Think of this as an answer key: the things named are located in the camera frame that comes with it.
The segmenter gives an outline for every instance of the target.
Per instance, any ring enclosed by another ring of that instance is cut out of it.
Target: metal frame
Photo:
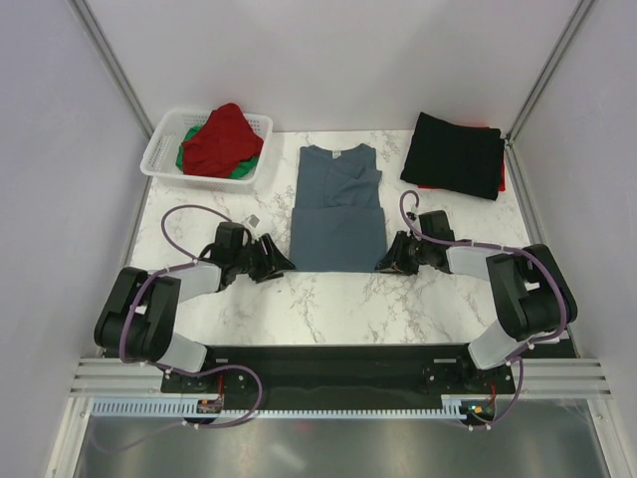
[[[137,121],[150,137],[152,124],[135,94],[125,72],[112,51],[99,22],[86,0],[69,0],[73,10],[84,23],[91,41],[106,64],[115,84],[128,101]],[[515,139],[519,136],[544,89],[564,58],[568,47],[590,14],[595,0],[580,0],[564,30],[552,49],[544,67],[535,81],[523,107],[507,135],[507,166],[525,226],[533,242],[543,242],[544,233],[535,214],[525,174],[516,155]],[[146,182],[137,205],[130,241],[122,256],[122,264],[130,258],[140,218],[143,214],[150,181]],[[525,359],[526,374],[521,399],[581,398],[588,400],[600,447],[613,478],[637,477],[630,450],[625,445],[622,427],[618,421],[616,406],[606,382],[601,364],[592,358]],[[514,368],[514,379],[518,379]],[[70,392],[62,426],[47,469],[47,478],[72,477],[80,457],[88,420],[96,397],[128,397],[157,402],[169,397],[160,394],[162,373],[152,366],[126,365],[117,359],[84,358],[81,360]],[[446,396],[446,399],[459,398]],[[463,399],[471,396],[462,395]]]

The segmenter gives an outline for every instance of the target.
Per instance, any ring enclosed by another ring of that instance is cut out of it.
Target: gray floor
[[[94,420],[108,447],[167,423]],[[575,402],[521,402],[490,432],[435,421],[259,419],[227,430],[179,427],[116,456],[85,448],[80,478],[608,476],[590,416]]]

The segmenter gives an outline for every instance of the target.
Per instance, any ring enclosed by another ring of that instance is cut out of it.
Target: white marble table
[[[275,133],[268,161],[278,164],[271,181],[252,195],[167,186],[153,179],[137,234],[131,265],[157,269],[186,262],[163,239],[160,219],[177,204],[217,208],[235,221],[250,214],[261,219],[281,251],[290,250],[299,148],[316,144],[347,149],[362,142],[376,148],[383,172],[380,202],[387,243],[405,226],[400,194],[412,188],[398,179],[412,131]],[[442,190],[420,190],[419,212],[444,209],[457,238],[512,246],[529,238],[511,182],[496,202]],[[212,242],[218,219],[203,211],[173,215],[168,231],[196,254]],[[242,276],[226,291],[182,304],[175,331],[210,345],[439,344],[467,342],[496,318],[489,284],[422,267],[418,276],[287,273],[283,279],[254,284]]]

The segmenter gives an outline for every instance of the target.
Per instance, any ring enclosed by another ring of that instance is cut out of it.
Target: robotic arm
[[[418,216],[423,234],[455,241],[445,211]],[[575,300],[555,260],[543,244],[524,248],[544,264],[566,304],[566,322],[577,317]],[[490,281],[498,319],[468,344],[460,356],[463,374],[475,375],[504,364],[532,338],[549,334],[559,326],[557,298],[544,275],[524,258],[503,251],[470,246],[444,246],[417,239],[412,232],[398,232],[376,270],[413,275],[422,265],[446,274],[464,274]]]
[[[254,240],[243,225],[220,223],[215,241],[203,249],[194,267],[168,272],[146,290],[126,336],[126,356],[191,372],[201,370],[208,349],[173,331],[178,304],[221,292],[239,274],[262,283],[294,269],[269,234]],[[147,278],[148,272],[134,267],[119,272],[95,328],[97,345],[111,352],[118,350],[125,317]]]

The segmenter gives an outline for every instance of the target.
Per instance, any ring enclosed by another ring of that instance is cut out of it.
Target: white wall
[[[65,0],[0,2],[0,474],[42,476],[144,136]]]
[[[512,125],[577,0],[87,0],[150,120],[237,102],[275,130]]]
[[[518,149],[548,243],[637,444],[637,3],[597,2]]]

